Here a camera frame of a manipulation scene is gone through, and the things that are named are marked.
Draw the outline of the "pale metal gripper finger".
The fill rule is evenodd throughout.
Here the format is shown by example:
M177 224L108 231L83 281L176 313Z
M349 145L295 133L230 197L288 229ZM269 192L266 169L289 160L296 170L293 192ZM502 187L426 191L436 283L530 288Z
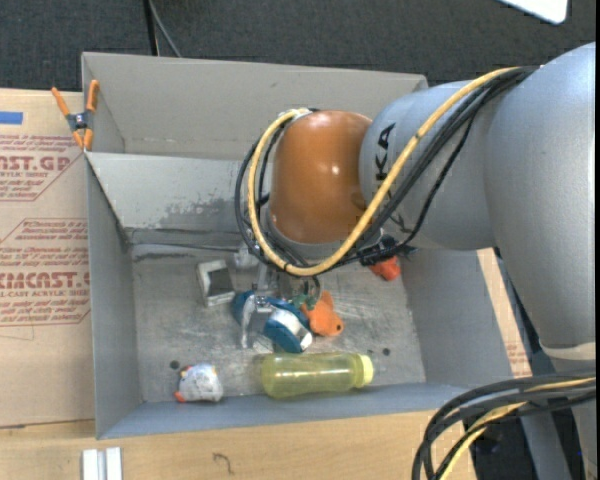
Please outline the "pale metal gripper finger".
M263 296L255 294L244 294L242 313L240 317L241 338L240 344L243 349L251 347L253 333L262 332L266 320L271 314L271 307Z

